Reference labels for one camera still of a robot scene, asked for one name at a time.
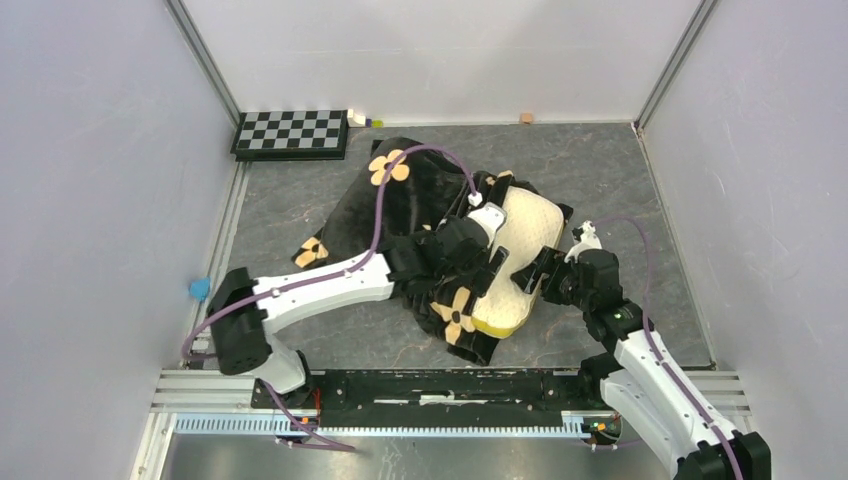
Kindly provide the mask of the white yellow pillow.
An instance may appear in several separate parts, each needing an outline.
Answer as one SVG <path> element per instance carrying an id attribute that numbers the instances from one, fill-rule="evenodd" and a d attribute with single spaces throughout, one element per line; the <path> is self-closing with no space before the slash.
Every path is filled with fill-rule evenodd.
<path id="1" fill-rule="evenodd" d="M 526 322 L 539 296 L 539 288 L 527 293 L 512 275 L 529 267 L 544 247 L 556 247 L 565 227 L 558 205 L 526 189 L 509 187 L 501 208 L 506 221 L 493 248 L 506 248 L 508 256 L 471 311 L 475 329 L 498 339 L 511 336 Z"/>

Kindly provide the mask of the black floral pillowcase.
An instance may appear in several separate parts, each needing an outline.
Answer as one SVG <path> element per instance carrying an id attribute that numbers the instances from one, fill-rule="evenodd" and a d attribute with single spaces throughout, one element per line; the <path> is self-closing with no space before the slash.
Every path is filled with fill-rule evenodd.
<path id="1" fill-rule="evenodd" d="M 500 207 L 511 186 L 540 195 L 531 183 L 516 179 L 509 170 L 498 174 L 478 171 L 472 179 L 473 188 L 483 199 Z M 300 269 L 311 270 L 352 257 L 369 247 L 375 226 L 380 228 L 383 241 L 436 230 L 449 218 L 467 214 L 471 191 L 464 172 L 444 154 L 424 150 L 420 142 L 406 137 L 378 140 L 372 145 L 368 166 L 292 261 Z M 573 210 L 566 204 L 555 204 L 564 214 L 566 227 Z M 444 341 L 450 354 L 487 366 L 503 339 L 475 329 L 468 312 L 470 298 L 469 281 L 453 277 L 427 293 L 401 300 L 418 326 Z"/>

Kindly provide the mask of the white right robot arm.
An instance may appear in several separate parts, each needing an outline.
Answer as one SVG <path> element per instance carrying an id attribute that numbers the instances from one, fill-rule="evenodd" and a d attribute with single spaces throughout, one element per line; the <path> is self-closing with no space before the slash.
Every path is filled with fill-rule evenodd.
<path id="1" fill-rule="evenodd" d="M 645 310 L 625 297 L 614 253 L 545 247 L 512 280 L 548 303 L 582 312 L 590 336 L 605 351 L 582 361 L 580 400 L 619 413 L 671 478 L 772 478 L 765 439 L 742 432 L 695 387 Z"/>

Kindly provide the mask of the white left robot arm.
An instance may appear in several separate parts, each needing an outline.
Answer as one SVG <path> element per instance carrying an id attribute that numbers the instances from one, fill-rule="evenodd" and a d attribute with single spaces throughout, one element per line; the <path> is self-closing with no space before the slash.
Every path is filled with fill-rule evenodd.
<path id="1" fill-rule="evenodd" d="M 250 374 L 288 406 L 306 405 L 314 381 L 302 355 L 278 341 L 278 331 L 348 305 L 421 295 L 447 278 L 476 273 L 505 221 L 502 210 L 486 206 L 308 272 L 256 279 L 244 268 L 229 272 L 209 315 L 219 372 Z"/>

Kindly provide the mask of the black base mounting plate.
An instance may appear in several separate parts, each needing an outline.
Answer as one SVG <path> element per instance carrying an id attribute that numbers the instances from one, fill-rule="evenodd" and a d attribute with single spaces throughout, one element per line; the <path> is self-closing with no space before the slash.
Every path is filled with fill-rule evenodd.
<path id="1" fill-rule="evenodd" d="M 564 411 L 607 408 L 576 372 L 550 368 L 332 369 L 282 400 L 323 427 L 555 427 Z"/>

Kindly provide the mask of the small white block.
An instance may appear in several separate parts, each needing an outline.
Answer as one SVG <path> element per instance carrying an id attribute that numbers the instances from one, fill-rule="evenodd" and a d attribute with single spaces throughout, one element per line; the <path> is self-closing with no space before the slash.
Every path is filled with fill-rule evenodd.
<path id="1" fill-rule="evenodd" d="M 351 128 L 366 128 L 369 125 L 368 117 L 361 112 L 357 112 L 354 109 L 348 109 L 346 111 L 346 119 L 347 124 Z"/>

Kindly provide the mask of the black grey checkerboard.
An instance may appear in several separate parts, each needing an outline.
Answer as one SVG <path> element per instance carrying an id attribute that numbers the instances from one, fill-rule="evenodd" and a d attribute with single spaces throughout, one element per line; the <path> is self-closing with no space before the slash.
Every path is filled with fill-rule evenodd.
<path id="1" fill-rule="evenodd" d="M 343 160 L 345 110 L 243 112 L 231 144 L 237 161 Z"/>

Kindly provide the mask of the blue small object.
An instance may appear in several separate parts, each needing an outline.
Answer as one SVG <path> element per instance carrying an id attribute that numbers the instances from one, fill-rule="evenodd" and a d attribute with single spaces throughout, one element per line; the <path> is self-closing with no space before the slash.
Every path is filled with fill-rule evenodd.
<path id="1" fill-rule="evenodd" d="M 208 298 L 211 288 L 211 279 L 203 277 L 192 280 L 188 286 L 189 295 L 197 302 L 203 303 Z"/>

